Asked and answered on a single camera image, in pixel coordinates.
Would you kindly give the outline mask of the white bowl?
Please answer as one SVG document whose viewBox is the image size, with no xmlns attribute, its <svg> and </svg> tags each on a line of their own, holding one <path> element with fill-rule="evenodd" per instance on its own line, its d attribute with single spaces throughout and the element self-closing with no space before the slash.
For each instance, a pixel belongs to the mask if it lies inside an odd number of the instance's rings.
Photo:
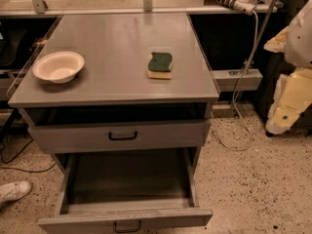
<svg viewBox="0 0 312 234">
<path fill-rule="evenodd" d="M 84 58 L 77 53 L 56 52 L 37 60 L 32 73 L 40 80 L 63 84 L 71 81 L 84 65 Z"/>
</svg>

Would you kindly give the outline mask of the grey drawer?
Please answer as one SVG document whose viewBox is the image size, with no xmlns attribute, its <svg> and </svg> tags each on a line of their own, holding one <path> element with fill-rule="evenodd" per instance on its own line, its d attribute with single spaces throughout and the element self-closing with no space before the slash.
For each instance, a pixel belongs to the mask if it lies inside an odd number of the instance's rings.
<svg viewBox="0 0 312 234">
<path fill-rule="evenodd" d="M 69 156 L 48 234 L 129 234 L 205 226 L 185 148 L 80 153 Z"/>
<path fill-rule="evenodd" d="M 203 146 L 209 120 L 31 126 L 45 153 L 80 153 Z"/>
</svg>

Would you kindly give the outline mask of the grey metal cabinet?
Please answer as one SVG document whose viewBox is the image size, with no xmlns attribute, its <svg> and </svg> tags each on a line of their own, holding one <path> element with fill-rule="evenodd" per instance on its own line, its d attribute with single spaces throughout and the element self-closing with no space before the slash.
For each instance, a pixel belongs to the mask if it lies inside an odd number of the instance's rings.
<svg viewBox="0 0 312 234">
<path fill-rule="evenodd" d="M 85 65 L 69 82 L 36 78 L 33 64 L 74 52 Z M 173 56 L 171 79 L 147 75 L 152 52 Z M 9 104 L 31 126 L 208 120 L 215 81 L 185 13 L 68 15 Z"/>
</svg>

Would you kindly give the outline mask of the white sneaker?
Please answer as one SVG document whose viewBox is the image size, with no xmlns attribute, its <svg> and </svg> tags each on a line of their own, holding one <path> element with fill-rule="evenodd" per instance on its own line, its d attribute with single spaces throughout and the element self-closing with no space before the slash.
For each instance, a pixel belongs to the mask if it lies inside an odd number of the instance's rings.
<svg viewBox="0 0 312 234">
<path fill-rule="evenodd" d="M 32 189 L 29 181 L 21 180 L 0 186 L 0 203 L 16 201 L 26 196 Z"/>
</svg>

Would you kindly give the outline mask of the grey top drawer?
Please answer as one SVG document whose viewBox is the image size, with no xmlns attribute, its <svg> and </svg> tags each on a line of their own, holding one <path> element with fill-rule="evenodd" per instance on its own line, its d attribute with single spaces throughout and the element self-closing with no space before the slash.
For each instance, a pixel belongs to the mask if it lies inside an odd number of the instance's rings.
<svg viewBox="0 0 312 234">
<path fill-rule="evenodd" d="M 80 153 L 203 146 L 209 120 L 31 126 L 45 153 Z"/>
</svg>

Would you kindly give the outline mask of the green yellow sponge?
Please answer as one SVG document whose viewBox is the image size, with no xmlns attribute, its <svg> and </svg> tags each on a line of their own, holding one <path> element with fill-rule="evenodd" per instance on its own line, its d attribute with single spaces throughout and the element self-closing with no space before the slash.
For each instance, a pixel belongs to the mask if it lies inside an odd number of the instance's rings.
<svg viewBox="0 0 312 234">
<path fill-rule="evenodd" d="M 152 52 L 149 55 L 147 75 L 150 79 L 172 78 L 173 56 L 170 53 Z"/>
</svg>

